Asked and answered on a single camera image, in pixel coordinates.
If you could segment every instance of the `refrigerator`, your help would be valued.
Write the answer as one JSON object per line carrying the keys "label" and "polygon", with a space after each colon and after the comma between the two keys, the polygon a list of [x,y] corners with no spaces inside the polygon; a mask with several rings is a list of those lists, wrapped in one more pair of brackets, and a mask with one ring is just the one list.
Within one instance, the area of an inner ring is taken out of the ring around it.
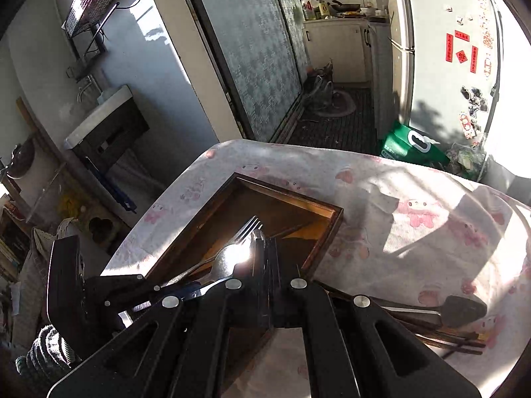
{"label": "refrigerator", "polygon": [[444,147],[481,142],[498,67],[491,0],[383,2],[391,27],[393,107],[400,122]]}

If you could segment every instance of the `floor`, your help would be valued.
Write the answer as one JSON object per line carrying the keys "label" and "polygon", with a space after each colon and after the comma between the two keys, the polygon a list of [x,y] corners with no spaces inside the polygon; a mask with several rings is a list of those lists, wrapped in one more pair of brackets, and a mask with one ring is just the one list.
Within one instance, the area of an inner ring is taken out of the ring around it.
{"label": "floor", "polygon": [[377,139],[370,89],[348,90],[356,110],[340,118],[326,118],[304,111],[289,141],[290,145],[376,154]]}

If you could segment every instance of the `white tablecloth with pink print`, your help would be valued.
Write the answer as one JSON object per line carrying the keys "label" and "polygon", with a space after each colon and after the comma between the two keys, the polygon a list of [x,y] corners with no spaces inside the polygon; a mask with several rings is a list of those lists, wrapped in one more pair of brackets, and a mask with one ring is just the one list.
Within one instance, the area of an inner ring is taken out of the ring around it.
{"label": "white tablecloth with pink print", "polygon": [[[490,396],[531,336],[529,207],[431,168],[336,150],[238,140],[203,153],[140,219],[103,275],[146,274],[205,202],[239,172],[344,208],[315,277],[348,294],[440,305],[474,295],[489,310],[481,356],[447,362]],[[226,392],[309,396],[300,331],[280,330]]]}

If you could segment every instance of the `green plastic container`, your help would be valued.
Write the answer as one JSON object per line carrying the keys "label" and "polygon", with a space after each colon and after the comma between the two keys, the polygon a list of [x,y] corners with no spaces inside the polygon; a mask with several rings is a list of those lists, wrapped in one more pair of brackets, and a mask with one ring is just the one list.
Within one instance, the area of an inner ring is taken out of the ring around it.
{"label": "green plastic container", "polygon": [[426,137],[398,121],[383,140],[380,157],[430,167],[435,163],[443,167],[450,163],[450,159]]}

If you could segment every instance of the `metal bolt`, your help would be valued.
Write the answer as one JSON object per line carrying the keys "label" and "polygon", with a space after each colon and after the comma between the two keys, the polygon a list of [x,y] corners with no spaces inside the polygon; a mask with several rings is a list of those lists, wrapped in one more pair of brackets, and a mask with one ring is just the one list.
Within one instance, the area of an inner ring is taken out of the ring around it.
{"label": "metal bolt", "polygon": [[164,308],[175,308],[179,305],[179,298],[177,296],[167,296],[163,299]]}
{"label": "metal bolt", "polygon": [[291,284],[291,287],[293,287],[294,289],[303,289],[306,286],[308,286],[308,283],[306,283],[306,280],[302,278],[294,278],[293,280],[291,280],[289,284]]}
{"label": "metal bolt", "polygon": [[235,278],[225,281],[225,287],[231,290],[239,289],[242,286],[242,282]]}
{"label": "metal bolt", "polygon": [[358,295],[354,298],[354,305],[360,308],[366,308],[371,304],[371,300],[365,295]]}

